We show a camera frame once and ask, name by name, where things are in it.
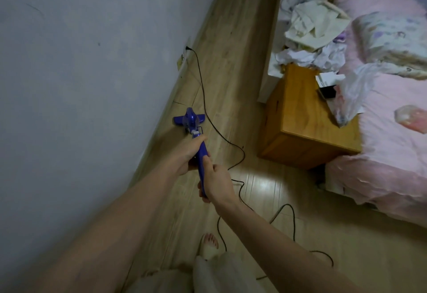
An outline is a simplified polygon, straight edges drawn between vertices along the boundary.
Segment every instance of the vacuum cleaner handle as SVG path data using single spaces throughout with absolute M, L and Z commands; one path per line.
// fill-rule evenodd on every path
M 199 169 L 199 177 L 200 177 L 200 184 L 201 184 L 201 193 L 203 197 L 207 197 L 205 193 L 205 169 L 203 168 L 203 156 L 207 156 L 207 149 L 205 142 L 202 142 L 200 145 L 199 151 L 196 153 L 197 158 L 197 166 Z

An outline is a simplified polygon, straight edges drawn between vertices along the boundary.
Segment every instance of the purple vacuum cleaner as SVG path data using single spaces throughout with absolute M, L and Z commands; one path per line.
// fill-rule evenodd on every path
M 200 123 L 205 121 L 205 115 L 204 114 L 196 114 L 192 108 L 187 108 L 187 112 L 185 115 L 182 115 L 181 117 L 174 117 L 173 122 L 177 126 L 184 126 L 184 128 L 191 133 L 192 137 L 198 137 L 201 135 L 199 132 Z M 202 142 L 200 145 L 199 151 L 196 153 L 195 157 L 197 160 L 197 167 L 199 169 L 199 177 L 200 177 L 200 184 L 201 184 L 201 192 L 204 197 L 206 196 L 205 193 L 205 187 L 204 187 L 204 179 L 205 179 L 205 170 L 203 168 L 203 156 L 207 155 L 207 149 L 205 142 Z

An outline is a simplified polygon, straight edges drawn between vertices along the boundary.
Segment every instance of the forearm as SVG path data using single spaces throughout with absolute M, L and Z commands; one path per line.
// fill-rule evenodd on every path
M 241 202 L 217 210 L 279 292 L 360 292 Z
M 162 162 L 116 199 L 46 274 L 43 291 L 113 291 L 176 178 Z

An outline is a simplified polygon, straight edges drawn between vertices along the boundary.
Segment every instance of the person's right hand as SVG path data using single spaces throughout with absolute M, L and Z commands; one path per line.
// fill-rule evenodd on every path
M 222 165 L 212 165 L 212 161 L 208 156 L 203 156 L 203 167 L 205 169 L 205 193 L 208 199 L 202 196 L 199 182 L 197 187 L 202 200 L 206 203 L 212 202 L 215 208 L 222 203 L 237 201 L 232 178 L 227 168 Z

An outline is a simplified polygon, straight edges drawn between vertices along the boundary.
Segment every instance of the wooden floor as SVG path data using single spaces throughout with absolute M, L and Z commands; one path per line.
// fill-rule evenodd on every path
M 427 292 L 427 229 L 319 191 L 310 172 L 257 158 L 263 105 L 256 99 L 274 3 L 275 0 L 217 0 L 196 49 L 207 112 L 221 133 L 246 151 L 245 161 L 231 170 L 232 178 L 246 183 L 243 199 L 267 220 L 282 204 L 292 204 L 297 217 L 296 242 L 308 250 L 327 252 L 337 270 L 367 291 Z M 172 117 L 183 115 L 188 106 L 203 113 L 194 60 L 182 79 L 175 101 L 155 134 L 145 173 L 184 137 L 182 128 L 172 125 Z M 209 136 L 207 147 L 214 162 L 231 166 L 241 159 L 240 150 L 222 140 L 208 121 L 203 130 Z M 190 269 L 202 234 L 211 231 L 217 235 L 218 216 L 212 205 L 198 197 L 197 182 L 196 171 L 180 177 L 136 255 L 129 281 L 148 269 Z M 292 211 L 285 207 L 273 223 L 288 236 L 292 235 L 291 215 Z M 220 229 L 228 250 L 237 253 L 254 276 L 263 275 L 223 221 Z M 261 283 L 267 291 L 275 291 L 268 279 Z

